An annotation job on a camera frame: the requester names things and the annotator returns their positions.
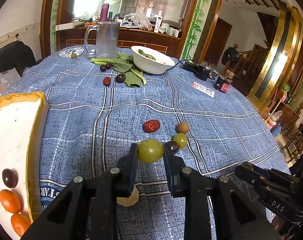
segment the red date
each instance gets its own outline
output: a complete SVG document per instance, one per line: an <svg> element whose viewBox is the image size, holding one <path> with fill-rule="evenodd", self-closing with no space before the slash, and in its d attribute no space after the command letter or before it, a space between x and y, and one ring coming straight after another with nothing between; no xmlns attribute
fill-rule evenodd
<svg viewBox="0 0 303 240"><path fill-rule="evenodd" d="M157 131L161 127L161 123L158 120L149 120L142 125L142 129L146 133L152 133Z"/></svg>
<svg viewBox="0 0 303 240"><path fill-rule="evenodd" d="M110 77L105 77L102 81L102 83L104 84L104 86L109 87L111 84L111 80Z"/></svg>

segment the table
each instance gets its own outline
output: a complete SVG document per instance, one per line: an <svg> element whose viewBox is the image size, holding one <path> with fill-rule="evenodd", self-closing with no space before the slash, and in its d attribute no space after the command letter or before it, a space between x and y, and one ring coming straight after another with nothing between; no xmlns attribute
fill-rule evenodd
<svg viewBox="0 0 303 240"><path fill-rule="evenodd" d="M130 49L119 51L130 53ZM110 87L102 84L105 76L112 79ZM179 122L190 126L188 146L178 153L186 166L204 176L229 176L254 203L257 195L234 175L236 165L249 161L289 172L267 126L233 87L226 93L215 90L211 98L191 84L213 90L214 81L201 81L180 65L162 75L144 74L147 85L140 88L115 83L115 76L114 70L100 72L86 52L76 59L55 53L9 89L9 93L42 90L49 103L40 156L43 209L74 177L99 176L115 166L132 143L147 138L169 141ZM150 119L158 119L162 127L146 134L142 124ZM170 196L163 160L150 165L139 162L135 185L138 203L129 208L118 205L121 239L183 239L185 200ZM273 218L270 211L266 214Z"/></svg>

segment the white bowl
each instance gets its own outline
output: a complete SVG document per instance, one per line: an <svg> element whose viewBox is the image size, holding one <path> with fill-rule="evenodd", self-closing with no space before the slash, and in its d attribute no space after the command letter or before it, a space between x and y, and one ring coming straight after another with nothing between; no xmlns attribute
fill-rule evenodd
<svg viewBox="0 0 303 240"><path fill-rule="evenodd" d="M137 67L147 73L159 75L175 66L175 62L170 57L157 50L142 46L132 46L131 49L133 51L133 62ZM139 49L146 54L152 55L156 60L139 54Z"/></svg>

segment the green grape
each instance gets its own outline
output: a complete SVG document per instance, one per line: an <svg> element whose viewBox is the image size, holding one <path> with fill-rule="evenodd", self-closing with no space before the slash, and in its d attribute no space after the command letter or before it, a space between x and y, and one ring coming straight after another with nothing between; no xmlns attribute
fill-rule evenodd
<svg viewBox="0 0 303 240"><path fill-rule="evenodd" d="M164 155L163 145L154 139L146 139L138 145L138 159L150 164L158 161Z"/></svg>
<svg viewBox="0 0 303 240"><path fill-rule="evenodd" d="M184 133L176 134L173 140L178 143L179 149L184 148L188 141L187 136Z"/></svg>

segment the golden column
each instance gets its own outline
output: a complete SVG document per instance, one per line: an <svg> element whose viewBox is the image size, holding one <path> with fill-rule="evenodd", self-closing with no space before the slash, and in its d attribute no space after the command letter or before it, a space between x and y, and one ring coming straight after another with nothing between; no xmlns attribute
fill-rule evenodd
<svg viewBox="0 0 303 240"><path fill-rule="evenodd" d="M276 89L290 78L303 39L303 19L297 8L281 11L275 38L263 68L248 94L248 99L261 112Z"/></svg>

